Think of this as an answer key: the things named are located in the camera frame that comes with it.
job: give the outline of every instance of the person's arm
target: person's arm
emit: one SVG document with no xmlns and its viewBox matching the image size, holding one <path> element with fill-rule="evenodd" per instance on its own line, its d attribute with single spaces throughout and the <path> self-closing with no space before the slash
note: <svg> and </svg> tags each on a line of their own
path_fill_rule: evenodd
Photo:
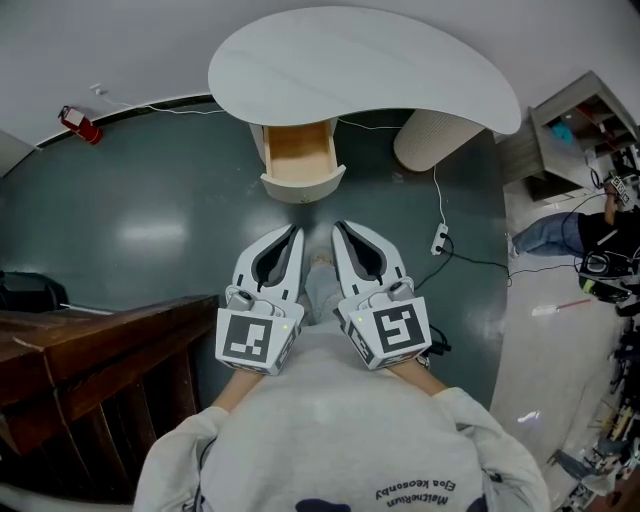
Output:
<svg viewBox="0 0 640 512">
<path fill-rule="evenodd" d="M 604 221 L 609 226 L 613 226 L 616 221 L 616 196 L 618 192 L 611 183 L 607 185 L 605 191 L 607 193 L 607 202 L 604 205 Z"/>
<path fill-rule="evenodd" d="M 548 512 L 547 487 L 531 454 L 464 391 L 447 388 L 417 361 L 389 368 L 409 384 L 433 396 L 458 431 L 476 446 L 485 472 L 484 492 L 492 512 Z"/>
<path fill-rule="evenodd" d="M 211 407 L 190 416 L 154 443 L 142 468 L 134 511 L 186 510 L 181 507 L 193 503 L 202 454 L 218 437 L 229 413 L 262 377 L 236 370 Z"/>
</svg>

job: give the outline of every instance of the electrical cable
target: electrical cable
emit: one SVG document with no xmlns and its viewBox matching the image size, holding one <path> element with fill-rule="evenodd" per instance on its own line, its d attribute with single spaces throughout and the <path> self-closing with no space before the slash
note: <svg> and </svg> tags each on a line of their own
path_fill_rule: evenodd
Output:
<svg viewBox="0 0 640 512">
<path fill-rule="evenodd" d="M 353 121 L 345 121 L 341 117 L 338 118 L 338 121 L 352 126 L 357 126 L 358 128 L 364 128 L 365 130 L 399 130 L 402 128 L 402 126 L 365 126 L 363 124 L 354 123 Z"/>
<path fill-rule="evenodd" d="M 449 340 L 440 329 L 438 329 L 432 323 L 429 323 L 429 329 L 436 331 L 440 335 L 440 343 L 442 344 L 443 347 L 445 347 L 445 350 L 446 350 L 446 347 L 451 347 L 451 345 L 449 345 Z"/>
<path fill-rule="evenodd" d="M 176 115 L 200 114 L 200 115 L 204 116 L 204 115 L 208 115 L 208 114 L 219 114 L 221 112 L 226 112 L 226 110 L 212 110 L 210 112 L 201 112 L 199 110 L 177 111 L 177 110 L 169 110 L 169 109 L 166 109 L 166 108 L 157 108 L 157 107 L 154 107 L 152 105 L 131 105 L 129 103 L 123 103 L 121 101 L 111 101 L 104 94 L 100 95 L 99 97 L 102 98 L 107 103 L 110 103 L 111 105 L 114 105 L 114 106 L 122 106 L 122 107 L 129 107 L 129 108 L 150 108 L 151 110 L 155 110 L 156 112 L 166 112 L 168 114 L 176 114 Z"/>
<path fill-rule="evenodd" d="M 433 166 L 433 182 L 436 184 L 436 190 L 438 191 L 438 204 L 440 205 L 440 215 L 442 216 L 442 223 L 446 226 L 447 219 L 444 218 L 444 212 L 442 211 L 442 193 L 440 192 L 440 185 L 438 185 L 438 180 L 436 179 L 437 167 L 437 165 Z"/>
<path fill-rule="evenodd" d="M 442 252 L 444 252 L 444 253 L 449 255 L 448 258 L 434 272 L 432 272 L 431 274 L 427 275 L 422 281 L 420 281 L 420 283 L 418 283 L 418 285 L 414 288 L 414 290 L 418 290 L 429 279 L 431 279 L 436 274 L 438 274 L 449 263 L 449 261 L 451 261 L 451 259 L 454 258 L 454 257 L 458 258 L 460 260 L 463 260 L 463 261 L 467 261 L 469 263 L 475 263 L 477 265 L 489 265 L 489 266 L 498 267 L 498 268 L 503 269 L 507 273 L 507 287 L 508 288 L 510 288 L 511 285 L 513 284 L 513 279 L 512 278 L 516 274 L 523 274 L 523 273 L 535 274 L 537 272 L 543 272 L 545 270 L 554 270 L 556 268 L 561 268 L 561 267 L 573 267 L 573 269 L 577 271 L 577 269 L 575 267 L 575 261 L 574 261 L 573 264 L 565 263 L 563 265 L 555 265 L 553 267 L 544 267 L 544 268 L 539 268 L 539 269 L 536 269 L 536 270 L 528 270 L 528 269 L 517 270 L 515 272 L 509 273 L 509 267 L 507 267 L 506 265 L 503 265 L 502 263 L 497 263 L 495 261 L 476 260 L 476 259 L 473 259 L 473 258 L 469 258 L 468 256 L 463 256 L 462 254 L 458 254 L 457 252 L 455 252 L 455 246 L 453 244 L 453 240 L 451 239 L 451 237 L 445 235 L 445 238 L 449 241 L 449 244 L 451 244 L 451 251 L 447 251 L 444 248 L 442 249 Z"/>
<path fill-rule="evenodd" d="M 451 243 L 451 238 L 449 238 L 447 236 L 446 239 L 449 240 L 449 243 Z M 438 272 L 440 272 L 447 265 L 447 263 L 449 263 L 451 261 L 451 258 L 453 258 L 453 253 L 447 252 L 447 254 L 449 255 L 449 257 L 446 260 L 444 260 L 442 265 L 440 265 L 435 271 L 431 272 L 431 274 L 427 275 L 422 281 L 420 281 L 414 287 L 414 290 L 418 290 L 419 288 L 422 288 L 422 286 L 424 286 L 424 283 L 426 283 L 432 277 L 435 277 L 438 274 Z"/>
</svg>

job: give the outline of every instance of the power strip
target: power strip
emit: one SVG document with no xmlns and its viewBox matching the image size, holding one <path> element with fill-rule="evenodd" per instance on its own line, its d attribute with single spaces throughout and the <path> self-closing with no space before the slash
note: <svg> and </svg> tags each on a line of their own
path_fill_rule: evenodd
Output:
<svg viewBox="0 0 640 512">
<path fill-rule="evenodd" d="M 446 240 L 446 234 L 449 232 L 449 228 L 442 222 L 438 226 L 436 236 L 433 237 L 433 243 L 431 244 L 431 254 L 434 256 L 440 256 L 442 254 L 442 248 L 444 247 L 444 241 Z"/>
</svg>

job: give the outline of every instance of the person's hand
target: person's hand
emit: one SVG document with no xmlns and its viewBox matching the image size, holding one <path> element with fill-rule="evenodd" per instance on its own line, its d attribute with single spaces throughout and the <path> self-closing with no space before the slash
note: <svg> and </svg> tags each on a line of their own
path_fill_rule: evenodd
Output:
<svg viewBox="0 0 640 512">
<path fill-rule="evenodd" d="M 400 364 L 394 364 L 387 368 L 409 384 L 413 384 L 427 395 L 437 395 L 447 389 L 442 382 L 436 379 L 429 370 L 426 370 L 418 361 L 412 359 Z"/>
<path fill-rule="evenodd" d="M 263 377 L 259 373 L 236 370 L 213 406 L 221 407 L 227 412 L 233 411 Z"/>
</svg>

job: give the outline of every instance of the white cable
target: white cable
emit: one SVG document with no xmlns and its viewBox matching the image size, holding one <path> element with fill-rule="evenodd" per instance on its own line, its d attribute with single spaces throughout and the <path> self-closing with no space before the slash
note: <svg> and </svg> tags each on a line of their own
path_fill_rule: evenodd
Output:
<svg viewBox="0 0 640 512">
<path fill-rule="evenodd" d="M 115 105 L 115 106 L 120 105 L 120 106 L 123 106 L 123 107 L 129 107 L 129 108 L 150 108 L 151 110 L 155 110 L 156 112 L 168 112 L 169 114 L 177 114 L 177 115 L 181 115 L 181 114 L 207 115 L 207 114 L 218 114 L 220 112 L 224 112 L 224 110 L 212 110 L 210 112 L 200 112 L 199 110 L 183 110 L 181 112 L 178 112 L 177 110 L 156 108 L 156 107 L 152 107 L 151 105 L 130 105 L 129 103 L 122 103 L 120 101 L 111 101 L 104 94 L 100 95 L 100 98 L 102 98 L 107 103 L 110 103 L 111 105 Z"/>
<path fill-rule="evenodd" d="M 436 179 L 436 165 L 433 166 L 433 182 L 436 184 L 436 189 L 438 190 L 438 201 L 440 204 L 440 215 L 442 215 L 442 223 L 446 226 L 447 219 L 444 218 L 444 212 L 442 211 L 442 193 L 440 192 L 440 186 L 438 185 L 438 180 Z"/>
<path fill-rule="evenodd" d="M 402 128 L 402 126 L 365 126 L 363 124 L 352 123 L 351 121 L 345 121 L 341 117 L 338 118 L 338 121 L 345 124 L 351 124 L 359 128 L 364 128 L 365 130 L 399 130 L 400 128 Z"/>
</svg>

